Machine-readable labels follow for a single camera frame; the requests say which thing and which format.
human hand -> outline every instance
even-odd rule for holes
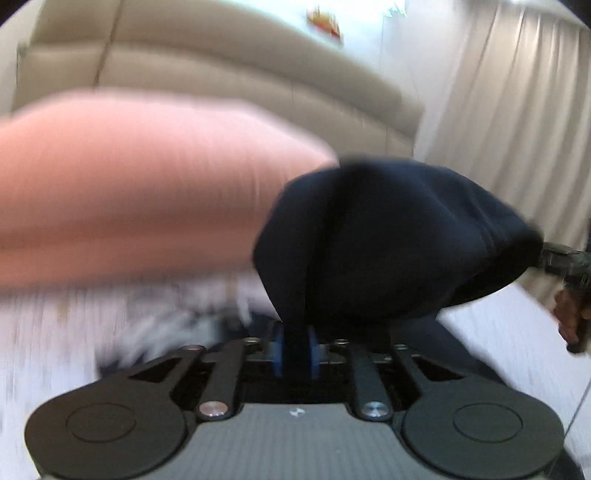
[[[573,294],[569,290],[560,290],[555,296],[556,306],[552,314],[559,323],[558,331],[567,343],[577,343],[577,327],[579,320],[584,318],[591,319],[591,304],[583,304],[580,296]]]

silver bolt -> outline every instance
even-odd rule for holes
[[[183,350],[189,350],[191,352],[200,352],[201,350],[205,350],[203,345],[185,345]]]
[[[222,417],[228,413],[228,406],[221,401],[207,401],[199,405],[199,411],[206,417]]]
[[[370,419],[380,419],[385,417],[390,412],[390,409],[385,403],[380,401],[367,402],[361,409],[361,413]]]

logo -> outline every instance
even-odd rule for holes
[[[292,408],[290,410],[290,415],[292,417],[297,418],[297,419],[299,419],[304,413],[306,413],[306,411],[303,408],[300,408],[300,407],[298,407],[298,408]]]

circular pad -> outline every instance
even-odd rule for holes
[[[484,443],[511,440],[523,428],[519,414],[495,403],[475,403],[460,408],[453,425],[465,437]]]
[[[50,400],[25,428],[39,470],[76,480],[140,476],[168,460],[185,435],[181,410],[158,384],[116,379]]]
[[[434,384],[402,425],[413,452],[447,475],[514,480],[560,453],[564,430],[544,403],[501,384],[466,378]]]
[[[70,433],[83,442],[113,442],[135,427],[133,410],[114,403],[98,403],[76,410],[67,420]]]

black cloth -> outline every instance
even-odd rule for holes
[[[357,160],[288,184],[254,249],[277,313],[300,337],[306,325],[322,337],[425,316],[537,262],[538,231],[471,180],[411,160]]]

